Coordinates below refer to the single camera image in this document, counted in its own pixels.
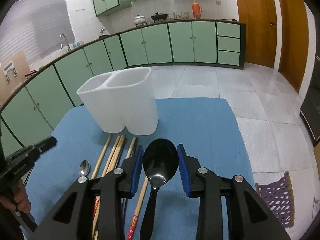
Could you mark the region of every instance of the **bottle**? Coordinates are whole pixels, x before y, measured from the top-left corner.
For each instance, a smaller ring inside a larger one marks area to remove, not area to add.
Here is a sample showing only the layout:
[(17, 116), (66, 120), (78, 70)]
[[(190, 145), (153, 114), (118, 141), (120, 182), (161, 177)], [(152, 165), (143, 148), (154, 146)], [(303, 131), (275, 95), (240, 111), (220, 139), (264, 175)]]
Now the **bottle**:
[(191, 6), (192, 6), (193, 17), (195, 19), (201, 19), (201, 13), (202, 13), (201, 6), (195, 0), (191, 3)]

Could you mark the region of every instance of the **metal screw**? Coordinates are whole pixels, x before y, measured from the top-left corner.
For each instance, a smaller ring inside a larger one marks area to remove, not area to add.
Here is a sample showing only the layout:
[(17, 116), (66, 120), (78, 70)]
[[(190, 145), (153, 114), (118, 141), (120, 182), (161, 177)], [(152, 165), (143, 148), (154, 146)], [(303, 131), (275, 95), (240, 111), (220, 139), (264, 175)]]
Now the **metal screw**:
[(198, 169), (198, 172), (201, 173), (201, 174), (206, 174), (208, 172), (207, 168), (204, 168), (204, 167), (200, 167)]
[(78, 178), (78, 182), (79, 183), (84, 183), (86, 181), (87, 181), (87, 177), (86, 176), (81, 176), (81, 177)]
[(123, 169), (121, 169), (121, 168), (116, 168), (116, 169), (113, 171), (113, 173), (116, 174), (116, 175), (119, 175), (119, 174), (121, 174), (122, 172), (123, 172)]
[(243, 181), (243, 177), (241, 175), (236, 175), (235, 176), (235, 181), (236, 182), (242, 182)]

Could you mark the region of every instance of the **kitchen counter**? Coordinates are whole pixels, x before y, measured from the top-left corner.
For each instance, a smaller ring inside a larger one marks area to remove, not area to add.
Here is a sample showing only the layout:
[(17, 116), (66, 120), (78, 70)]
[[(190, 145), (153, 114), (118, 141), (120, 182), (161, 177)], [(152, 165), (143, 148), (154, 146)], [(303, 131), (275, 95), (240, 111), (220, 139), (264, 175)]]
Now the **kitchen counter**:
[(55, 64), (56, 62), (58, 62), (59, 60), (65, 58), (66, 56), (81, 50), (83, 48), (85, 48), (86, 46), (89, 46), (93, 43), (96, 43), (98, 41), (104, 40), (106, 38), (115, 36), (115, 35), (119, 35), (121, 33), (126, 33), (132, 30), (136, 30), (136, 29), (141, 29), (141, 28), (146, 28), (149, 26), (153, 26), (153, 25), (161, 25), (161, 24), (166, 24), (166, 23), (173, 23), (173, 22), (189, 22), (189, 21), (214, 21), (214, 22), (225, 22), (225, 23), (233, 23), (233, 24), (239, 24), (239, 25), (244, 25), (243, 23), (239, 23), (233, 20), (221, 20), (221, 19), (179, 19), (179, 20), (172, 20), (172, 21), (164, 21), (164, 22), (157, 22), (157, 23), (151, 23), (148, 25), (143, 25), (143, 26), (138, 26), (138, 27), (134, 27), (134, 28), (130, 28), (128, 30), (122, 31), (122, 32), (118, 32), (118, 33), (114, 33), (111, 35), (105, 35), (102, 36), (96, 40), (90, 41), (76, 49), (71, 50), (68, 53), (65, 53), (63, 55), (61, 55), (60, 57), (56, 58), (55, 60), (51, 61), (50, 63), (48, 63), (47, 65), (45, 65), (44, 67), (41, 67), (41, 69), (39, 71), (37, 71), (37, 73), (35, 73), (34, 75), (32, 75), (29, 79), (25, 80), (13, 93), (12, 95), (8, 98), (8, 100), (6, 102), (3, 103), (3, 105), (0, 107), (0, 112), (2, 112), (2, 110), (7, 106), (7, 104), (12, 100), (12, 98), (22, 89), (24, 88), (29, 82), (31, 82), (36, 76), (38, 76), (40, 73), (42, 73), (43, 71), (45, 71), (47, 68), (49, 68), (50, 66), (52, 66), (53, 64)]

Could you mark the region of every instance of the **blue table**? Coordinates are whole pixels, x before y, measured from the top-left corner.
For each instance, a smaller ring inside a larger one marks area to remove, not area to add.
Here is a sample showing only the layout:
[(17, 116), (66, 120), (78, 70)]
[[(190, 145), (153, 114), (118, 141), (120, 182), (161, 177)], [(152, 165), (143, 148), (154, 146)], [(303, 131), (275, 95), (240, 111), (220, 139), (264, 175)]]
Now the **blue table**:
[[(231, 178), (243, 175), (254, 187), (250, 161), (238, 129), (236, 118), (227, 101), (219, 98), (157, 99), (159, 123), (156, 132), (139, 136), (144, 149), (156, 138), (167, 138), (176, 146), (184, 145), (187, 155), (196, 157), (200, 164), (217, 175)], [(119, 134), (127, 136), (122, 154), (125, 158), (133, 137), (127, 129)], [(107, 140), (85, 106), (71, 109), (52, 133), (57, 138), (55, 148), (46, 152), (36, 163), (27, 184), (32, 204), (31, 212), (39, 224), (62, 194), (78, 178), (79, 165), (86, 159), (93, 168)], [(116, 139), (113, 135), (98, 176), (107, 161)], [(144, 180), (142, 171), (138, 192), (128, 201), (125, 232), (127, 234)], [(150, 194), (148, 186), (134, 240), (139, 239), (142, 218)], [(158, 193), (153, 240), (194, 240), (198, 223), (199, 199), (186, 197), (179, 170)], [(224, 239), (228, 239), (226, 206)]]

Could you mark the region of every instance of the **white pot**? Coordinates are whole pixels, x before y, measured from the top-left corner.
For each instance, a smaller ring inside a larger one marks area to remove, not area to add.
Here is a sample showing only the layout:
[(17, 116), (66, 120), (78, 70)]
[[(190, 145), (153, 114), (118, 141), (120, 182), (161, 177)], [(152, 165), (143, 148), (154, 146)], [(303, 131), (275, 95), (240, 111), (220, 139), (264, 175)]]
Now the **white pot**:
[(138, 24), (142, 24), (142, 23), (145, 23), (146, 22), (146, 18), (140, 14), (138, 14), (134, 19), (133, 19), (133, 23), (135, 25), (138, 25)]

